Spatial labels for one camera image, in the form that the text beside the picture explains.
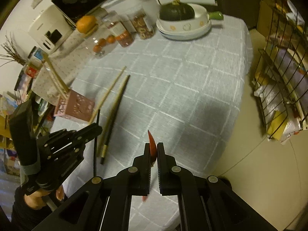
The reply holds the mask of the person's left hand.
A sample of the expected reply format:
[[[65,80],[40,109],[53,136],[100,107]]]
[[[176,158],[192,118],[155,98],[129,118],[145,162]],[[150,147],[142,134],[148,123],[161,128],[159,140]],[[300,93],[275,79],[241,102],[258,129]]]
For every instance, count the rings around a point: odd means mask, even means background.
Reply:
[[[50,192],[44,190],[44,189],[39,189],[32,193],[31,195],[24,195],[23,199],[28,207],[30,207],[33,210],[40,210],[44,206],[46,206],[46,203],[43,199],[43,197],[46,197],[50,194]],[[56,191],[55,191],[55,196],[58,201],[62,201],[65,197],[65,192],[64,188],[61,185]]]

